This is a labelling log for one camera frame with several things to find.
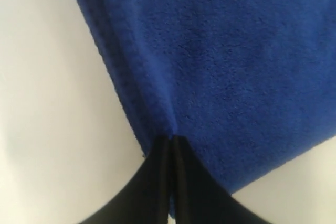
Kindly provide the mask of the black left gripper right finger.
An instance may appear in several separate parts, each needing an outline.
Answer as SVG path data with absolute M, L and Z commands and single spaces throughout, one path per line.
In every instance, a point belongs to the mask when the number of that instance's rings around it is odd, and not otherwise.
M 221 187 L 197 158 L 187 138 L 174 136 L 171 147 L 177 223 L 265 223 Z

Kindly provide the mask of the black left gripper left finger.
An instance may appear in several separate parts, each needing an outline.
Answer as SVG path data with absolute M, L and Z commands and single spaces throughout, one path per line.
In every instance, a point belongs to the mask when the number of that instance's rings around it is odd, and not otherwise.
M 166 224 L 171 195 L 171 147 L 158 137 L 131 180 L 86 224 Z

